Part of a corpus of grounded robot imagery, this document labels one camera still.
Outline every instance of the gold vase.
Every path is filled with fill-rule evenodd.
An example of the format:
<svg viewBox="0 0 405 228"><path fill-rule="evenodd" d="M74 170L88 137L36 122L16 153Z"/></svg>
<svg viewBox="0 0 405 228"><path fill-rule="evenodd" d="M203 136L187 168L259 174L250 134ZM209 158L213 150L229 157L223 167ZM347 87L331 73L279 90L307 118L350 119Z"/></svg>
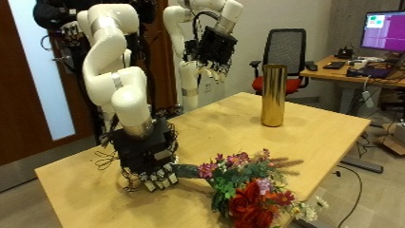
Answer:
<svg viewBox="0 0 405 228"><path fill-rule="evenodd" d="M287 66L263 65L262 124L279 126L283 121Z"/></svg>

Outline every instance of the office chair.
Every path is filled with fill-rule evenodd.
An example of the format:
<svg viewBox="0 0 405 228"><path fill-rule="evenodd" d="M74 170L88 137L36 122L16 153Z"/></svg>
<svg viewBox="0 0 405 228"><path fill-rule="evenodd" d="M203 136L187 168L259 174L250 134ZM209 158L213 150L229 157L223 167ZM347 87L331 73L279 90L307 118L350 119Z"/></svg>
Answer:
<svg viewBox="0 0 405 228"><path fill-rule="evenodd" d="M286 95L298 88L307 86L309 78L299 76L305 67L306 31L303 28L278 28L267 33L262 66L281 64L287 66ZM254 68L254 81L251 87L257 95L262 94L263 76L258 75L258 64L251 61Z"/></svg>
<svg viewBox="0 0 405 228"><path fill-rule="evenodd" d="M395 91L398 92L398 100L397 103L381 103L379 108L381 110L386 110L389 107L401 107L402 108L402 119L405 120L405 88L397 88Z"/></svg>

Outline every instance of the computer monitor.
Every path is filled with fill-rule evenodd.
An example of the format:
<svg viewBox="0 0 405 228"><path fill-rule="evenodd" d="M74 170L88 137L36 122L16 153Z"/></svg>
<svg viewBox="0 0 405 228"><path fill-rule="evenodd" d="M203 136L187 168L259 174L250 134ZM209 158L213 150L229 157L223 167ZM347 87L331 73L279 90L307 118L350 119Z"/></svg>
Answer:
<svg viewBox="0 0 405 228"><path fill-rule="evenodd" d="M405 51L405 11L366 13L361 48Z"/></svg>

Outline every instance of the wooden table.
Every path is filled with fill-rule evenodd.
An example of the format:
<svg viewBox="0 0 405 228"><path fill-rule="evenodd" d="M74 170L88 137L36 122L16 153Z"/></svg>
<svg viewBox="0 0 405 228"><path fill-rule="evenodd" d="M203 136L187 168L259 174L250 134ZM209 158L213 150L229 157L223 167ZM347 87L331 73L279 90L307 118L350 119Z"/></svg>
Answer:
<svg viewBox="0 0 405 228"><path fill-rule="evenodd" d="M289 188L305 200L341 160L369 120L286 103L279 127L261 125L261 97L239 93L169 120L178 132L179 163L199 164L217 153L253 154L267 148L273 157L303 163L291 169ZM118 161L100 171L94 147L36 170L62 227L227 227L210 211L213 190L202 180L179 179L163 191L122 190Z"/></svg>
<svg viewBox="0 0 405 228"><path fill-rule="evenodd" d="M349 65L345 65L341 69L323 69L322 67L335 61L346 61L343 59L338 59L333 55L323 58L321 61L318 61L317 64L317 71L310 71L307 69L303 69L301 71L301 76L310 77L313 79L323 79L323 80L331 80L331 81L343 81L343 82L351 82L351 83L363 83L367 79L367 77L346 77L345 72L346 69L350 67ZM374 85L385 85L385 86L399 86L405 87L405 79L403 79L403 72L395 72L393 76L390 76L387 79L367 79L367 82Z"/></svg>

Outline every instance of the white wall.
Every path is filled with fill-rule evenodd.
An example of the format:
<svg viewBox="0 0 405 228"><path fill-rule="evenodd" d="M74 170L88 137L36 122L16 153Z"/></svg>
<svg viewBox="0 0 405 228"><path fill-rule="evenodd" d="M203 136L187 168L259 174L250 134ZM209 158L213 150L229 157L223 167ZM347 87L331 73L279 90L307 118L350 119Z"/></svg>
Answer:
<svg viewBox="0 0 405 228"><path fill-rule="evenodd" d="M223 84L215 84L214 80L202 76L199 86L199 106L238 93L253 93L253 68L249 66L251 60L262 60L266 34L270 29L303 28L307 32L306 60L318 61L327 54L326 40L329 27L329 14L331 0L239 0L242 13L234 27L233 36L238 40L235 52L231 57L233 65L229 70ZM202 21L202 27L214 24L213 19ZM191 34L190 23L182 25L185 34ZM178 103L181 103L179 79L177 79ZM205 82L213 82L213 91L203 92ZM310 85L289 97L317 97L319 83L310 81Z"/></svg>

